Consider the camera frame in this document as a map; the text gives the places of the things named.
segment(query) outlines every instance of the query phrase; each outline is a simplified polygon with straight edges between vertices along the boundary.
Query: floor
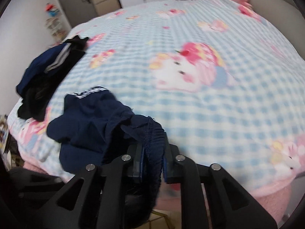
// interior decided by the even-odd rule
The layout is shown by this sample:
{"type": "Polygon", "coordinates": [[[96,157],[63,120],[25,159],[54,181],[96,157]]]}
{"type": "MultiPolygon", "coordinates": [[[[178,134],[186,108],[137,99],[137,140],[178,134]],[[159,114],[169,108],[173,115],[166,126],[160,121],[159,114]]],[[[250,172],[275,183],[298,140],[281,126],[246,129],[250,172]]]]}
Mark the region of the floor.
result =
{"type": "MultiPolygon", "coordinates": [[[[292,183],[292,194],[291,194],[291,199],[288,204],[287,210],[286,210],[286,217],[289,217],[297,205],[299,204],[300,200],[302,199],[305,191],[305,177],[300,177],[295,179],[292,183]]],[[[284,221],[281,221],[278,225],[280,228],[283,225],[284,221]]]]}
{"type": "MultiPolygon", "coordinates": [[[[169,216],[170,221],[172,222],[175,229],[181,229],[181,213],[180,212],[170,212],[170,211],[161,211],[156,210],[160,213],[165,213],[169,216]]],[[[160,216],[152,214],[150,216],[150,220],[159,218],[160,216]]],[[[169,229],[165,223],[164,218],[160,218],[151,222],[151,228],[149,227],[149,223],[146,223],[137,229],[169,229]]]]}

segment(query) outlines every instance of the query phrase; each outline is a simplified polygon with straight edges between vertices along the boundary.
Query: door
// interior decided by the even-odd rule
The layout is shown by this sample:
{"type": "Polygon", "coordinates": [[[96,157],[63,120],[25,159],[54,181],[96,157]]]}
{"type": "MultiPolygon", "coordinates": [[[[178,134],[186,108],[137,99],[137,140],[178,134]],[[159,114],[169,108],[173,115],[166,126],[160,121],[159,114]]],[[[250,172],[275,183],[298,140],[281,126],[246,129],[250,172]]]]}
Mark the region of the door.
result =
{"type": "Polygon", "coordinates": [[[59,2],[71,27],[97,17],[91,0],[59,0],[59,2]]]}

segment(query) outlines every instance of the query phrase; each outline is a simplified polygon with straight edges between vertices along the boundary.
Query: black plastic bracket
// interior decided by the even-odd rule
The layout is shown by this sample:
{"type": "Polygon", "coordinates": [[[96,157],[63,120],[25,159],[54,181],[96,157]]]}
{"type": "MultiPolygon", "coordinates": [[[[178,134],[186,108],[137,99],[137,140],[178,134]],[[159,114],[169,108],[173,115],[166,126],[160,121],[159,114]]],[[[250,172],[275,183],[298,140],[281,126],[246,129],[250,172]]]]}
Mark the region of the black plastic bracket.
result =
{"type": "Polygon", "coordinates": [[[272,216],[218,164],[196,164],[167,144],[164,175],[181,183],[182,229],[277,229],[272,216]],[[207,196],[209,218],[201,184],[207,196]]]}
{"type": "Polygon", "coordinates": [[[103,189],[106,195],[102,196],[96,228],[124,228],[125,195],[122,188],[122,179],[124,168],[131,163],[131,158],[122,160],[122,157],[118,157],[111,162],[112,168],[107,175],[103,189]]]}
{"type": "Polygon", "coordinates": [[[22,167],[11,169],[9,175],[19,198],[33,209],[40,208],[65,185],[60,177],[37,173],[22,167]]]}
{"type": "Polygon", "coordinates": [[[96,167],[91,171],[83,169],[37,211],[28,228],[80,228],[83,207],[96,174],[96,167]]]}

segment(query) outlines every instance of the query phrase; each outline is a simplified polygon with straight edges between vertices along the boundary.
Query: box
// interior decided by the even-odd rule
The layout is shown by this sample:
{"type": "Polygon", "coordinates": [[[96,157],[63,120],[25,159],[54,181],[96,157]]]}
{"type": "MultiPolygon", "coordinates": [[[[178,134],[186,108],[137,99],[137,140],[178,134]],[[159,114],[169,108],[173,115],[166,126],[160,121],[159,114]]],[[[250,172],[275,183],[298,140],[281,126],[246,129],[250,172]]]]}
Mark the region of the box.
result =
{"type": "Polygon", "coordinates": [[[118,0],[105,0],[95,5],[96,12],[99,16],[116,11],[121,8],[118,0]]]}

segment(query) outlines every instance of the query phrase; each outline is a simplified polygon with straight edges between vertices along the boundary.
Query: pink fabric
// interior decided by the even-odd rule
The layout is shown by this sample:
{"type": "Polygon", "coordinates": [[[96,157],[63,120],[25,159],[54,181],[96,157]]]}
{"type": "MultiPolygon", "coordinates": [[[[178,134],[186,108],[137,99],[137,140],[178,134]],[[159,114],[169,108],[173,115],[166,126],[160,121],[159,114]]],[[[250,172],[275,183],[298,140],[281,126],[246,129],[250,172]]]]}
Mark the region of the pink fabric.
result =
{"type": "Polygon", "coordinates": [[[28,166],[28,164],[29,164],[29,165],[31,165],[31,166],[34,166],[34,167],[38,168],[38,169],[41,169],[41,168],[40,168],[40,164],[39,164],[40,162],[39,162],[36,158],[34,158],[34,157],[28,155],[26,152],[24,152],[24,151],[23,151],[23,148],[18,147],[18,150],[19,150],[19,153],[20,153],[21,158],[22,158],[23,161],[25,162],[25,164],[23,165],[23,167],[24,167],[24,166],[28,166]]]}
{"type": "MultiPolygon", "coordinates": [[[[266,211],[271,214],[277,223],[279,223],[287,209],[291,197],[291,185],[285,188],[256,200],[266,211]]],[[[155,209],[165,211],[181,211],[180,198],[158,198],[155,209]]]]}
{"type": "Polygon", "coordinates": [[[263,186],[259,189],[256,189],[256,190],[250,192],[250,194],[255,198],[266,197],[266,196],[272,195],[280,190],[285,189],[285,187],[289,186],[290,183],[292,183],[292,181],[294,179],[295,179],[295,175],[293,175],[285,180],[275,181],[269,185],[263,186]]]}
{"type": "Polygon", "coordinates": [[[31,170],[31,171],[35,171],[35,172],[38,172],[38,173],[42,173],[42,174],[48,174],[43,169],[40,169],[40,168],[30,164],[29,162],[24,162],[23,168],[31,170]]]}

